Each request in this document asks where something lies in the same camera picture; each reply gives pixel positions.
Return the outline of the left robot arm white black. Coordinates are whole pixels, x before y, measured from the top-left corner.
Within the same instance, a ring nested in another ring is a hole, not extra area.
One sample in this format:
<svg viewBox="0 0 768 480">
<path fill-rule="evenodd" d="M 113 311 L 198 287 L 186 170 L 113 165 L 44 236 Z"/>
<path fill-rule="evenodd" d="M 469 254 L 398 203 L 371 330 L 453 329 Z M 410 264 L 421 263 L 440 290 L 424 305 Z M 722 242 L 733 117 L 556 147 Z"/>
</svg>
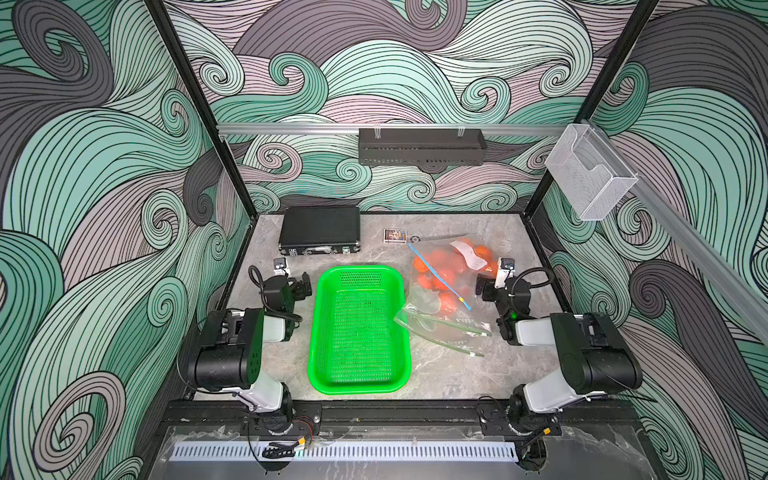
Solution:
<svg viewBox="0 0 768 480">
<path fill-rule="evenodd" d="M 190 357 L 176 361 L 176 372 L 196 393 L 240 402 L 267 428 L 288 427 L 294 421 L 292 396 L 285 383 L 263 370 L 263 348 L 291 340 L 303 322 L 295 304 L 312 295 L 311 279 L 306 273 L 265 279 L 254 265 L 248 275 L 262 305 L 209 313 Z"/>
</svg>

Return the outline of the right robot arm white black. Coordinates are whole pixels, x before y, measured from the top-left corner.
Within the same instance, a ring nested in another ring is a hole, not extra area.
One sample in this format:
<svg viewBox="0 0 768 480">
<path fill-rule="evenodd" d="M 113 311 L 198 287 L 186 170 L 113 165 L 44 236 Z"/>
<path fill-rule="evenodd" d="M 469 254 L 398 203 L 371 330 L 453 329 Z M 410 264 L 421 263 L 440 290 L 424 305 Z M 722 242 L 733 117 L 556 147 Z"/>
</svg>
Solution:
<svg viewBox="0 0 768 480">
<path fill-rule="evenodd" d="M 519 434 L 544 431 L 567 407 L 637 390 L 643 383 L 639 361 L 608 315 L 530 314 L 532 291 L 554 280 L 554 272 L 545 267 L 502 273 L 499 278 L 481 274 L 476 280 L 476 293 L 496 307 L 503 340 L 513 346 L 552 346 L 556 351 L 557 368 L 517 386 L 510 396 L 506 417 Z"/>
</svg>

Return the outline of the blue-zip bag of oranges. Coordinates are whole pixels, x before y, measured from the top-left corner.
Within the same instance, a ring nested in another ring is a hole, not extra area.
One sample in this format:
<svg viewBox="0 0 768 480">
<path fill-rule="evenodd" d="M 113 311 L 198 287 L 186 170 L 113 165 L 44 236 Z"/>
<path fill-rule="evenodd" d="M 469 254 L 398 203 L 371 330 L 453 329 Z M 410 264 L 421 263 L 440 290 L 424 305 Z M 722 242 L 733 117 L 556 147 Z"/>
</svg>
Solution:
<svg viewBox="0 0 768 480">
<path fill-rule="evenodd" d="M 498 261 L 492 250 L 466 236 L 411 243 L 406 307 L 446 321 L 471 319 L 479 308 L 478 280 L 493 282 Z"/>
</svg>

